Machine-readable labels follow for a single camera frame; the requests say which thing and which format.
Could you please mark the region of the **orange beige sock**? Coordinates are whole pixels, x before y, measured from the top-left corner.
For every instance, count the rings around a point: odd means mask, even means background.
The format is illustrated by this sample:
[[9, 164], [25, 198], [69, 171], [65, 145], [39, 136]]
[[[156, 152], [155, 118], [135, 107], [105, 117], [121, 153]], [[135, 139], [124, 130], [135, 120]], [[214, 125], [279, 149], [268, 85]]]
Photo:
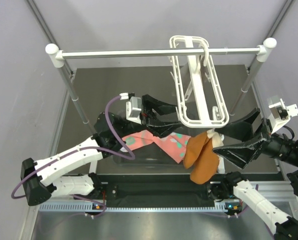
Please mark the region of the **orange beige sock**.
[[213, 149], [224, 146], [222, 137], [215, 130], [210, 129], [206, 133], [209, 142], [203, 147], [198, 160], [193, 164], [194, 167], [190, 174], [190, 179], [199, 185], [206, 183], [217, 173], [220, 157], [213, 152]]

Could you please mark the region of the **white plastic clip hanger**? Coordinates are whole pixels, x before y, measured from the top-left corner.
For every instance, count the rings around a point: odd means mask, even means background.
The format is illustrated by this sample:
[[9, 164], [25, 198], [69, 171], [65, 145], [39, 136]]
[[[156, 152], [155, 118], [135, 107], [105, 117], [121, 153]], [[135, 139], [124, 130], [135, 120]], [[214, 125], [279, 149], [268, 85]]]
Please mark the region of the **white plastic clip hanger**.
[[[177, 99], [176, 113], [178, 120], [189, 128], [223, 128], [229, 123], [230, 116], [223, 97], [209, 43], [198, 36], [174, 35], [169, 39], [169, 46], [176, 50], [179, 44], [185, 49], [198, 47], [203, 53], [186, 53], [186, 64], [180, 66], [179, 56], [169, 58], [172, 64], [170, 73], [175, 84]], [[211, 84], [216, 105], [208, 107], [204, 79]], [[185, 92], [192, 83], [192, 102], [185, 102]]]

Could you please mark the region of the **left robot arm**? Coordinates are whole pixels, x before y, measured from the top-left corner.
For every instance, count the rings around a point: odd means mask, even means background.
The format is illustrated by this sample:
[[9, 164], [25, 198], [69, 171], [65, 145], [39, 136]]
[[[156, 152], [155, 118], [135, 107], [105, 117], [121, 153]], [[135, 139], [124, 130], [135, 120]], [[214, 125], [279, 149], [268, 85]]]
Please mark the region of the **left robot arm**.
[[99, 114], [95, 134], [78, 145], [45, 159], [25, 159], [21, 165], [20, 183], [23, 198], [29, 206], [37, 206], [52, 197], [82, 195], [98, 198], [103, 191], [96, 173], [69, 176], [68, 173], [110, 156], [134, 161], [134, 145], [128, 139], [134, 134], [148, 132], [165, 142], [183, 124], [180, 121], [161, 121], [160, 116], [175, 113], [177, 106], [148, 94], [136, 97], [121, 93], [112, 98]]

